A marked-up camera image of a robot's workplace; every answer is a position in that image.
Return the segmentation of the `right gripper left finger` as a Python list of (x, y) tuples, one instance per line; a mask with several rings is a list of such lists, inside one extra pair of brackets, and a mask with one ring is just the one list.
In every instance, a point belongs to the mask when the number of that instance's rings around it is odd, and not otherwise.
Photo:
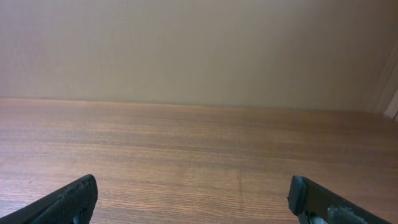
[(98, 187), (88, 174), (1, 218), (1, 224), (89, 224)]

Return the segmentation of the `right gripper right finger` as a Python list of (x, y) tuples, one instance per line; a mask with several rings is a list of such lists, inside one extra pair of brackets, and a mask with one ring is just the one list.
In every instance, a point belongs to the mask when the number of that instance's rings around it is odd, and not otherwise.
[(300, 224), (390, 224), (349, 200), (299, 175), (292, 177), (289, 210)]

